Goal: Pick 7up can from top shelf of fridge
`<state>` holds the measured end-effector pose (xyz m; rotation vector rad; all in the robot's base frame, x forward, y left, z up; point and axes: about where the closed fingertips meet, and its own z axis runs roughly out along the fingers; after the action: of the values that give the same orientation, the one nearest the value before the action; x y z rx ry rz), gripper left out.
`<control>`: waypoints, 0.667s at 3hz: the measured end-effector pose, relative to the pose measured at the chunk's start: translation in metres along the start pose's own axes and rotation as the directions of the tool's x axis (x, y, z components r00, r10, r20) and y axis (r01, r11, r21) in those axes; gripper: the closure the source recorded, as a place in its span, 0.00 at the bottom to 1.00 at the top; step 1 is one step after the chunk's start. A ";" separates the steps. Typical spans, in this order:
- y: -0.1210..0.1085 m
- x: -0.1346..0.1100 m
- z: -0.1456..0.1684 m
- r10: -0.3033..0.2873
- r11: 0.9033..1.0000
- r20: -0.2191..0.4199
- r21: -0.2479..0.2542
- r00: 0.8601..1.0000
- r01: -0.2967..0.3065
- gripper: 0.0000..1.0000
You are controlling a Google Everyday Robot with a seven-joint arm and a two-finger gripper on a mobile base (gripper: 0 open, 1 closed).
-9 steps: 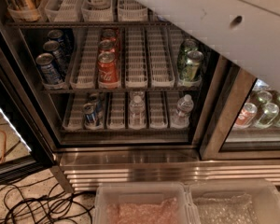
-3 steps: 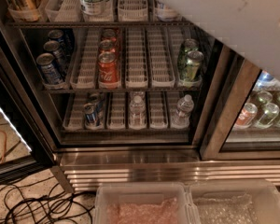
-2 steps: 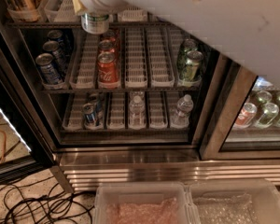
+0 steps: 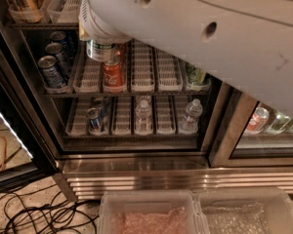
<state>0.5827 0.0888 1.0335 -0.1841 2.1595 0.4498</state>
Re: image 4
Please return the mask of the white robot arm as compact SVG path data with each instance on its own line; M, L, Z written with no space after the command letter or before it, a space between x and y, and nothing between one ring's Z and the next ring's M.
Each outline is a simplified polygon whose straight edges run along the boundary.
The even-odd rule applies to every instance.
M102 27L198 65L293 118L293 1L86 1Z

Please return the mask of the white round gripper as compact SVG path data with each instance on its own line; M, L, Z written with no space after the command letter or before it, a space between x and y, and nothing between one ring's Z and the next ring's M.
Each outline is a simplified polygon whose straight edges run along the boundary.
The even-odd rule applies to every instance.
M82 0L79 12L79 40L122 44L130 41L131 37L104 22L92 11L88 2Z

